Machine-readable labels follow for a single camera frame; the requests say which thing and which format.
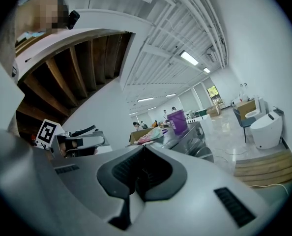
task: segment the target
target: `purple bucket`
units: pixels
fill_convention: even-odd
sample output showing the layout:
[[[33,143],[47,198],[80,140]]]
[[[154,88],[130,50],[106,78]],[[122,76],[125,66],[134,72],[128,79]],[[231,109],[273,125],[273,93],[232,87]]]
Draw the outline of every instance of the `purple bucket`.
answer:
[[[185,130],[187,130],[188,127],[186,123],[186,118],[182,109],[167,115],[167,117],[176,135],[180,135]]]

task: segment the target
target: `person in white shirt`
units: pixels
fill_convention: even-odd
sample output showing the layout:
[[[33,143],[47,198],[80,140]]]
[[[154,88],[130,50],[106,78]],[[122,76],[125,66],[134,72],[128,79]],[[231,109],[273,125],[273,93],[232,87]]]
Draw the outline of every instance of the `person in white shirt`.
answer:
[[[143,130],[143,128],[140,126],[140,124],[136,121],[133,122],[133,126],[136,127],[136,131]]]
[[[164,119],[165,119],[165,120],[168,119],[168,117],[167,117],[167,111],[166,111],[166,110],[164,110]]]

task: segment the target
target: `chair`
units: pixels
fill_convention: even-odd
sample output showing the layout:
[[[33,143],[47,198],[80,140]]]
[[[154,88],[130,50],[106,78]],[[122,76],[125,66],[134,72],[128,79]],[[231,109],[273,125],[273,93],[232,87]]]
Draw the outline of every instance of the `chair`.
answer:
[[[255,117],[250,117],[248,119],[241,120],[240,112],[237,109],[234,109],[234,114],[235,114],[235,117],[237,118],[237,120],[239,122],[240,127],[243,128],[243,131],[244,131],[244,140],[246,142],[245,128],[250,127],[252,125],[252,123],[254,123],[256,121],[256,119],[255,119]]]

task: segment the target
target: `wooden floor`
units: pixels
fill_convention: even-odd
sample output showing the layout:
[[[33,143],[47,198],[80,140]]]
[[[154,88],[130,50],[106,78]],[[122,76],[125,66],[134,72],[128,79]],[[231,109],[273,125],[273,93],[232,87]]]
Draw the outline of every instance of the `wooden floor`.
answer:
[[[285,150],[272,155],[236,162],[238,179],[249,186],[266,186],[292,179],[292,153]]]

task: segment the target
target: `window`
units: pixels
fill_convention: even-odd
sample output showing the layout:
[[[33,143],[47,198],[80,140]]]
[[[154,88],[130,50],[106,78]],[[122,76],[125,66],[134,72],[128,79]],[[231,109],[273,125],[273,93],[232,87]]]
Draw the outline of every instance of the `window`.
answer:
[[[214,105],[223,103],[223,100],[220,98],[219,92],[215,86],[208,88],[207,92]]]

